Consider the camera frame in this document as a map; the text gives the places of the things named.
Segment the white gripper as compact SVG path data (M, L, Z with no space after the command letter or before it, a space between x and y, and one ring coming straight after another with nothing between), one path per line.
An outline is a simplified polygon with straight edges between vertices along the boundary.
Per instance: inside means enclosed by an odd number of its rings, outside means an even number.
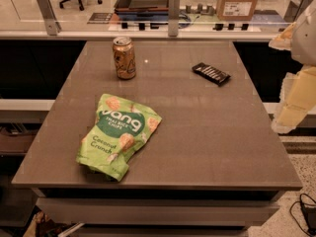
M316 0L269 42L277 50L291 50L291 57L306 64L296 74L287 73L282 81L272 129L289 133L316 106Z

